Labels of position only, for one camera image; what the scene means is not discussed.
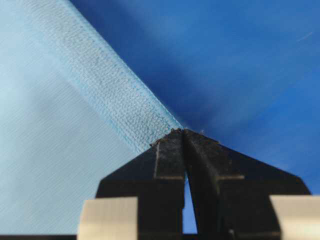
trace light blue fabric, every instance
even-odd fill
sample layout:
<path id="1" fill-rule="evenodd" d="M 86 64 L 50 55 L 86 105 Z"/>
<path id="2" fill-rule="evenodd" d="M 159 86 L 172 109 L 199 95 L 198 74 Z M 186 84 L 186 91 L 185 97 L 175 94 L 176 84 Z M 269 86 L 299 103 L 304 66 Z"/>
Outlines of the light blue fabric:
<path id="1" fill-rule="evenodd" d="M 75 233 L 99 180 L 180 124 L 69 2 L 3 0 L 0 23 L 0 234 Z"/>

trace light blue surface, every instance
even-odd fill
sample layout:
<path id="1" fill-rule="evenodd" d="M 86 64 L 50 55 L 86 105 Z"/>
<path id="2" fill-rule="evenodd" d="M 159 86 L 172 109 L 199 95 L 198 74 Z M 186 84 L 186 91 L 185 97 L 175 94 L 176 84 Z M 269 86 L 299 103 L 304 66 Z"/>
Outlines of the light blue surface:
<path id="1" fill-rule="evenodd" d="M 71 1 L 184 126 L 320 193 L 320 1 Z"/>
<path id="2" fill-rule="evenodd" d="M 74 234 L 100 179 L 179 123 L 64 0 L 0 1 L 0 235 Z"/>

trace blue background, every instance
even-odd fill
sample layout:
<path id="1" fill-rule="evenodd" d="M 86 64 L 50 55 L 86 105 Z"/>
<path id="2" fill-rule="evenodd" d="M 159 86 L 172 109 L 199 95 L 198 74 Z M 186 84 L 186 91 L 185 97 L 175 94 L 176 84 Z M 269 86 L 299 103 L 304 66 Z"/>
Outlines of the blue background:
<path id="1" fill-rule="evenodd" d="M 182 125 L 320 193 L 320 1 L 72 3 Z"/>

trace dark blue surface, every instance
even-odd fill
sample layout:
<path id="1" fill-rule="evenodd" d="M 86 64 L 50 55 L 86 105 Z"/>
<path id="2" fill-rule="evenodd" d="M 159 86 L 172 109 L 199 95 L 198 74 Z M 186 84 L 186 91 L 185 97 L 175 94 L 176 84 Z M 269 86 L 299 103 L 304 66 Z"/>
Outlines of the dark blue surface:
<path id="1" fill-rule="evenodd" d="M 320 193 L 320 1 L 72 2 L 185 127 Z"/>

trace black plastic part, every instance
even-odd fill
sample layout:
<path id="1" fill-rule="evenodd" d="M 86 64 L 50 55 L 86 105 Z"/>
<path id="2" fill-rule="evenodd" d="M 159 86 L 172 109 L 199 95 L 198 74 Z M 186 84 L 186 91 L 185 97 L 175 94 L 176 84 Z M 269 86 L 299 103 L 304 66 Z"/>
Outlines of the black plastic part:
<path id="1" fill-rule="evenodd" d="M 96 198 L 138 196 L 139 239 L 181 239 L 185 167 L 182 131 L 101 180 Z"/>
<path id="2" fill-rule="evenodd" d="M 309 195 L 288 172 L 184 130 L 184 160 L 201 239 L 280 240 L 270 195 Z"/>

